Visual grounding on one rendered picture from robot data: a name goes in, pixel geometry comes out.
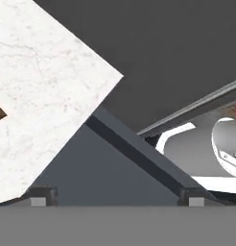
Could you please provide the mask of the white round object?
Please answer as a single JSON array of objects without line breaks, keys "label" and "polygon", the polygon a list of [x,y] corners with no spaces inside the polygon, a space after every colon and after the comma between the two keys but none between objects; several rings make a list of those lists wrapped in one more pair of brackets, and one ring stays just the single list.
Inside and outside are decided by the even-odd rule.
[{"label": "white round object", "polygon": [[219,164],[236,177],[236,119],[217,121],[212,129],[211,142]]}]

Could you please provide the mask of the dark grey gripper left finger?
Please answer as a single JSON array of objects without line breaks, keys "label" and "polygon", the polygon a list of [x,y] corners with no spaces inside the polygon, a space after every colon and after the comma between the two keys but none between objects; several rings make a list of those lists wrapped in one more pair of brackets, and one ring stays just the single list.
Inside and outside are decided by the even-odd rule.
[{"label": "dark grey gripper left finger", "polygon": [[0,207],[49,207],[58,203],[58,189],[44,185],[32,186],[22,196],[0,203]]}]

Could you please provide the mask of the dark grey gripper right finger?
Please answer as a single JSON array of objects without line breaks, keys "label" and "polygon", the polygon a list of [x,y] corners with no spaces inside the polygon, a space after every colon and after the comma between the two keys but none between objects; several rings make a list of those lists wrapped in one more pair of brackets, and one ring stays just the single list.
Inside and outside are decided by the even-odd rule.
[{"label": "dark grey gripper right finger", "polygon": [[223,206],[224,202],[204,189],[185,187],[180,191],[177,204],[185,207],[210,207]]}]

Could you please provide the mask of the dark grey cupboard front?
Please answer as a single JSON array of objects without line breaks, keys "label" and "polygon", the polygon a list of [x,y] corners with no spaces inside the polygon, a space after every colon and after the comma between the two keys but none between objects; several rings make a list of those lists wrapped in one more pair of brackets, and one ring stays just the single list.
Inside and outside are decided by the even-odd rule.
[{"label": "dark grey cupboard front", "polygon": [[176,206],[185,187],[206,190],[103,108],[96,109],[34,181],[61,206]]}]

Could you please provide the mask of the silver metal rail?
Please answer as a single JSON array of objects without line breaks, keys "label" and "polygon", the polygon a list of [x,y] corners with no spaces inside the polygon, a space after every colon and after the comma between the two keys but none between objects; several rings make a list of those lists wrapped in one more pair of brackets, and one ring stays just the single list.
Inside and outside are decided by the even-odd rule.
[{"label": "silver metal rail", "polygon": [[223,86],[218,90],[204,96],[200,100],[186,106],[185,108],[175,111],[167,117],[160,119],[137,134],[142,137],[158,135],[159,133],[171,130],[178,125],[184,124],[199,115],[221,108],[235,101],[236,81]]}]

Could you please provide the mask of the white angled strip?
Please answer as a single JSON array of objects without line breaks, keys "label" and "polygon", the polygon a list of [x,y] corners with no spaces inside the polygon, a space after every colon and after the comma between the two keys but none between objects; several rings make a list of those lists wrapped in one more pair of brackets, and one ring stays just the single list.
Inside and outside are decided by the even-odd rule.
[{"label": "white angled strip", "polygon": [[157,144],[156,144],[156,146],[155,146],[155,149],[156,149],[160,154],[164,154],[164,147],[165,147],[165,144],[166,144],[167,140],[168,140],[171,136],[173,136],[173,135],[178,135],[178,134],[181,134],[181,133],[183,133],[183,132],[193,130],[193,129],[195,129],[195,128],[196,128],[196,126],[195,126],[193,123],[187,122],[187,123],[185,123],[185,124],[183,124],[183,125],[177,126],[177,127],[173,128],[173,129],[171,129],[171,130],[168,130],[168,131],[164,132],[164,133],[160,136],[160,138],[159,138],[159,140],[158,140],[158,142],[157,142]]}]

